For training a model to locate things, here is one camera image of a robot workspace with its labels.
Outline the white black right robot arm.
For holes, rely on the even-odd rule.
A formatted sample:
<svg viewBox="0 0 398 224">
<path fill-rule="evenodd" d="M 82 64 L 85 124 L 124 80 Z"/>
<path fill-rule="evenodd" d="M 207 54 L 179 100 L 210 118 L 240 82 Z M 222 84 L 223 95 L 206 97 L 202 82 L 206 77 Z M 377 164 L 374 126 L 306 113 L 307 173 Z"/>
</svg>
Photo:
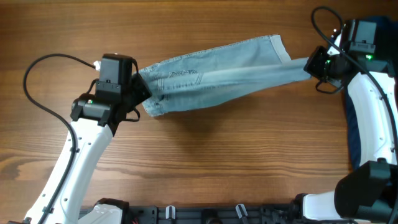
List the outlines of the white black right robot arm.
<svg viewBox="0 0 398 224">
<path fill-rule="evenodd" d="M 292 216 L 313 222 L 397 223 L 396 68 L 390 55 L 329 54 L 319 46 L 304 70 L 345 88 L 353 171 L 331 192 L 302 194 Z"/>
</svg>

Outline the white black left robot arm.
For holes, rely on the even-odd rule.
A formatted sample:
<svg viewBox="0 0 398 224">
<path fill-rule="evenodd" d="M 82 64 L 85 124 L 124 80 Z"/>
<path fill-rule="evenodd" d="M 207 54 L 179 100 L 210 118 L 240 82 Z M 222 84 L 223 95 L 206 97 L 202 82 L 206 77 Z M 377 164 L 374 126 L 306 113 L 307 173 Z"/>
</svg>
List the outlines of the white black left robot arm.
<svg viewBox="0 0 398 224">
<path fill-rule="evenodd" d="M 129 223 L 129 203 L 102 198 L 81 215 L 95 167 L 127 114 L 150 98 L 151 92 L 136 73 L 121 81 L 96 80 L 95 94 L 84 93 L 72 104 L 68 136 L 55 167 L 23 223 Z"/>
</svg>

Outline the light blue denim shorts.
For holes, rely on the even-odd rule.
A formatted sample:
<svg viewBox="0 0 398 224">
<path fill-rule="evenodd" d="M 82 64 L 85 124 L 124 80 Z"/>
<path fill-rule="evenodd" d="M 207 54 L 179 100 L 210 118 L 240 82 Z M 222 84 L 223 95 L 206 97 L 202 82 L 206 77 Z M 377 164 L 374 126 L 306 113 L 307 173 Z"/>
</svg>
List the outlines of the light blue denim shorts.
<svg viewBox="0 0 398 224">
<path fill-rule="evenodd" d="M 149 116 L 208 108 L 256 91 L 308 80 L 306 58 L 292 60 L 279 35 L 193 52 L 139 71 L 152 96 Z"/>
</svg>

